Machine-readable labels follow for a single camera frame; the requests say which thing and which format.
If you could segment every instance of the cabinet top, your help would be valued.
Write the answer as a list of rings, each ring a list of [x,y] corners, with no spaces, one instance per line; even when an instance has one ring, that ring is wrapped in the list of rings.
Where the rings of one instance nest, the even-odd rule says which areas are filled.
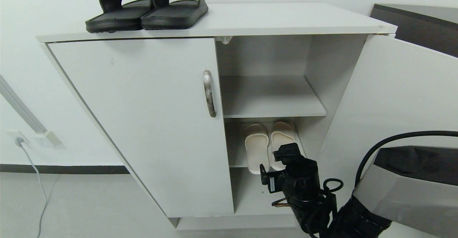
[[[303,34],[391,34],[397,26],[323,3],[210,4],[194,26],[180,30],[117,31],[90,34],[84,21],[39,42],[97,39],[145,39],[178,37],[303,35]]]

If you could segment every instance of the metal handle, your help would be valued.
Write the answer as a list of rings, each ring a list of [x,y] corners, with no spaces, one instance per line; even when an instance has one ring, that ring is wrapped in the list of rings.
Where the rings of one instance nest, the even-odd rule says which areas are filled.
[[[211,117],[216,117],[213,95],[211,94],[211,73],[209,70],[203,71],[203,88],[205,89],[206,106]]]

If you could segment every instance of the white cabinet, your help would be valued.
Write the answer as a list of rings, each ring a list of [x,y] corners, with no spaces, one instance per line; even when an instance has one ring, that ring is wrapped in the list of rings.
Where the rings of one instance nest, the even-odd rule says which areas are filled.
[[[250,122],[293,125],[321,180],[345,182],[339,206],[368,144],[456,129],[417,123],[458,110],[448,101],[458,91],[457,59],[379,35],[395,31],[330,5],[233,4],[210,5],[188,30],[72,30],[39,41],[165,216],[180,218],[177,229],[269,228],[296,221],[270,206],[283,194],[269,194],[247,170]],[[222,44],[219,36],[234,37]]]
[[[168,217],[234,213],[213,39],[49,47]],[[216,117],[208,111],[204,71],[213,75]]]
[[[342,204],[361,159],[377,142],[404,132],[456,131],[457,98],[458,58],[370,35],[321,148],[320,177],[347,181],[337,196]],[[401,145],[456,148],[458,139],[417,137],[388,144]]]

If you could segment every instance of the slipper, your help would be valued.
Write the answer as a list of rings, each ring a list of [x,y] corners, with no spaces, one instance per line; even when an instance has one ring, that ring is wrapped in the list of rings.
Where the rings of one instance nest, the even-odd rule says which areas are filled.
[[[153,10],[152,0],[137,0],[121,5],[122,0],[99,0],[103,14],[86,21],[90,33],[142,29],[140,17]]]
[[[260,164],[269,169],[267,146],[269,137],[263,125],[254,123],[245,129],[245,150],[247,151],[248,170],[252,174],[260,174]]]
[[[208,11],[205,0],[154,0],[154,7],[142,16],[144,29],[188,29]]]
[[[271,141],[272,141],[272,152],[270,155],[270,166],[276,171],[281,171],[285,169],[285,165],[281,161],[275,161],[273,155],[274,151],[278,151],[281,145],[295,143],[296,139],[294,138],[294,129],[291,125],[286,122],[276,122],[273,124]]]

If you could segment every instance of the floor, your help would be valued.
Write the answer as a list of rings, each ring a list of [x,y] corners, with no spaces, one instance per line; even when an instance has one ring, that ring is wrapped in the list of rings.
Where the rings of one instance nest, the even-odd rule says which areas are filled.
[[[128,174],[41,174],[41,238],[304,238],[297,229],[176,231]],[[34,238],[44,197],[35,174],[0,173],[0,237]],[[381,238],[432,238],[394,223]]]

